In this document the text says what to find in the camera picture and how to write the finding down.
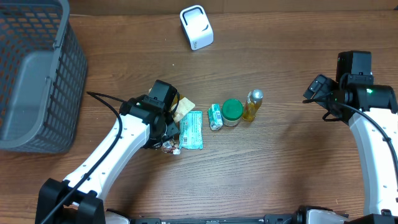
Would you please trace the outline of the yellow drink bottle grey cap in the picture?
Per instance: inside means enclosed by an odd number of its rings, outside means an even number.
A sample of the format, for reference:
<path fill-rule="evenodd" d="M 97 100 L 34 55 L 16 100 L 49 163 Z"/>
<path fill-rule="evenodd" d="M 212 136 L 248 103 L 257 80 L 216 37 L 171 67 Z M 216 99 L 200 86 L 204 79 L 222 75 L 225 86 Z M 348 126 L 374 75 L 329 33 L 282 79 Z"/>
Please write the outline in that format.
<path fill-rule="evenodd" d="M 250 91 L 244 105 L 242 118 L 246 121 L 254 121 L 258 109 L 262 105 L 263 92 L 260 89 Z"/>

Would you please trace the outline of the green white can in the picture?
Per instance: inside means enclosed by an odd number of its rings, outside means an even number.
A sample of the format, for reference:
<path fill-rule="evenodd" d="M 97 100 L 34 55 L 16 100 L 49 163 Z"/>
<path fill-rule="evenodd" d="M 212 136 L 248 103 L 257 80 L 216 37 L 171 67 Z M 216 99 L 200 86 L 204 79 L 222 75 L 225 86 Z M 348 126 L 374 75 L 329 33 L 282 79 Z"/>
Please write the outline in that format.
<path fill-rule="evenodd" d="M 225 126 L 236 126 L 243 115 L 242 103 L 234 98 L 226 100 L 221 107 L 221 116 Z"/>

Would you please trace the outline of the mint green tissue pack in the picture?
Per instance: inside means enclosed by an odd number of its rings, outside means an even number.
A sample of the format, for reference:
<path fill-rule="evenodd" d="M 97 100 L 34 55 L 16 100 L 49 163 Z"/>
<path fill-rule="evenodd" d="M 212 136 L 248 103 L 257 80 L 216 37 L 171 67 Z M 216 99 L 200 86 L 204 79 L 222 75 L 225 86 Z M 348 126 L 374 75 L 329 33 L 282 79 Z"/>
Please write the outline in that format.
<path fill-rule="evenodd" d="M 190 111 L 180 120 L 179 146 L 189 150 L 203 149 L 203 112 Z"/>

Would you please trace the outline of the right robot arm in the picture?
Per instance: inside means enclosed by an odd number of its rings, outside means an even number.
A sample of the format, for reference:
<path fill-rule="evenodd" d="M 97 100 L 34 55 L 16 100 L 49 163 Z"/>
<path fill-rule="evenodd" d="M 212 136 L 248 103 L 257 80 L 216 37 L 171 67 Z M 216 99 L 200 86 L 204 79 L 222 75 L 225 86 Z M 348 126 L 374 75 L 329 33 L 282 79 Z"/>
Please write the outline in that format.
<path fill-rule="evenodd" d="M 359 152 L 364 182 L 364 213 L 349 219 L 333 210 L 301 206 L 292 223 L 397 223 L 397 100 L 391 86 L 377 85 L 372 54 L 338 54 L 335 79 L 319 74 L 303 94 L 317 103 L 325 122 L 349 126 Z"/>

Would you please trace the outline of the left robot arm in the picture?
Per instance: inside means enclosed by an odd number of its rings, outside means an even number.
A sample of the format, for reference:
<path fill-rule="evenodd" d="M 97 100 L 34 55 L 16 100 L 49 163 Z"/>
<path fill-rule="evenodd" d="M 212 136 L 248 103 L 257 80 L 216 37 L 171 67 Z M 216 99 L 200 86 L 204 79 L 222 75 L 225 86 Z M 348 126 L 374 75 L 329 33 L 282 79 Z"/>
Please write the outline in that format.
<path fill-rule="evenodd" d="M 171 84 L 156 80 L 149 94 L 121 102 L 116 122 L 91 155 L 62 181 L 39 191 L 36 223 L 131 223 L 104 201 L 114 181 L 141 148 L 157 148 L 179 133 L 173 119 L 180 102 Z"/>

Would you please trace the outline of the brown white snack bag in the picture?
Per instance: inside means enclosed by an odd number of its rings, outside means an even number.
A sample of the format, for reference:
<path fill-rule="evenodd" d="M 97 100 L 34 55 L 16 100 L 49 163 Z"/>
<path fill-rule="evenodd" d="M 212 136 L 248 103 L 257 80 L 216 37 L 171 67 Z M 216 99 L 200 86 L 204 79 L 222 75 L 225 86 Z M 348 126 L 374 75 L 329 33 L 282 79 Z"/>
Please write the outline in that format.
<path fill-rule="evenodd" d="M 173 110 L 175 110 L 174 114 L 172 115 L 172 118 L 175 122 L 175 126 L 177 128 L 178 133 L 175 134 L 168 141 L 163 141 L 161 146 L 152 146 L 150 147 L 150 149 L 161 150 L 162 152 L 167 154 L 179 155 L 181 152 L 179 146 L 179 132 L 180 132 L 179 122 L 185 115 L 188 114 L 188 112 L 194 109 L 194 107 L 195 104 L 191 102 L 187 97 L 180 95 L 180 97 L 178 98 L 178 96 L 176 95 L 170 111 L 172 112 Z"/>

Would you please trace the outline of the teal white tissue pack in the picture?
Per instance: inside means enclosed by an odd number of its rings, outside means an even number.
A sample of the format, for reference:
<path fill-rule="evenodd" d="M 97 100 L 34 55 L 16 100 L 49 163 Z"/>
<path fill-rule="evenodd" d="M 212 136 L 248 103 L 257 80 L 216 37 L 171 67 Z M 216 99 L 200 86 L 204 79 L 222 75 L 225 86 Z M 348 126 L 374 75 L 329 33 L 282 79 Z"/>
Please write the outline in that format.
<path fill-rule="evenodd" d="M 221 116 L 221 108 L 219 104 L 212 104 L 208 109 L 208 119 L 210 129 L 217 131 L 223 126 L 223 119 Z"/>

